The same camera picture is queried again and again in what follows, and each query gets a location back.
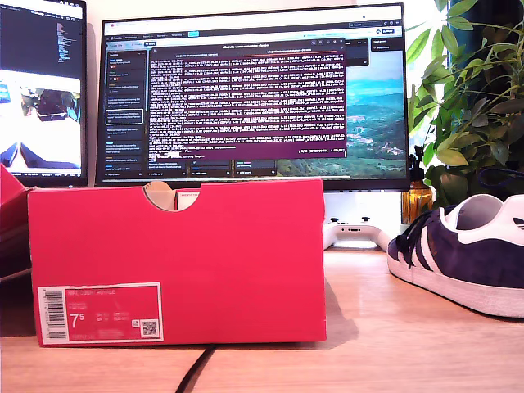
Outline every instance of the wooden desk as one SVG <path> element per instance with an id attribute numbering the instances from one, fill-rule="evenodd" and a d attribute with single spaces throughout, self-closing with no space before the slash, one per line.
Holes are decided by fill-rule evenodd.
<path id="1" fill-rule="evenodd" d="M 327 341 L 219 347 L 193 391 L 524 391 L 522 321 L 476 314 L 402 282 L 385 258 L 327 252 Z M 34 330 L 27 315 L 19 312 L 20 331 Z M 1 343 L 2 392 L 39 393 L 173 392 L 203 348 L 42 349 L 36 337 Z"/>

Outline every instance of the white rubber sole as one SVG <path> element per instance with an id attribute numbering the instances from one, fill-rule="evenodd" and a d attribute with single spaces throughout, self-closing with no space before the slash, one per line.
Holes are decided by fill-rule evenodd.
<path id="1" fill-rule="evenodd" d="M 428 291 L 435 292 L 460 305 L 484 314 L 499 317 L 524 318 L 524 289 L 490 287 L 460 281 L 442 274 L 430 272 L 387 256 L 390 272 Z"/>

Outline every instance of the shoe box label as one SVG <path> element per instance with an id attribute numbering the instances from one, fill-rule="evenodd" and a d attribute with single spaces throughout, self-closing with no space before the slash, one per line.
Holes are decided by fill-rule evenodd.
<path id="1" fill-rule="evenodd" d="M 163 341 L 160 283 L 39 287 L 44 345 Z"/>

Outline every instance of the navy suede sneaker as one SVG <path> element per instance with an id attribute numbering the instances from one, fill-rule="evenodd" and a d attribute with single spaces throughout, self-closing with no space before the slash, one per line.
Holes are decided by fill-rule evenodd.
<path id="1" fill-rule="evenodd" d="M 524 318 L 524 195 L 429 210 L 390 242 L 392 274 L 485 314 Z"/>

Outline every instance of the game controller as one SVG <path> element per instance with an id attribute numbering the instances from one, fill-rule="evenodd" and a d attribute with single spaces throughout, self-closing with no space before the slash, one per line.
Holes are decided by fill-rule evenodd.
<path id="1" fill-rule="evenodd" d="M 323 249 L 340 240 L 370 240 L 387 252 L 391 237 L 381 229 L 368 224 L 369 217 L 363 217 L 361 224 L 340 223 L 332 218 L 331 223 L 323 226 Z"/>

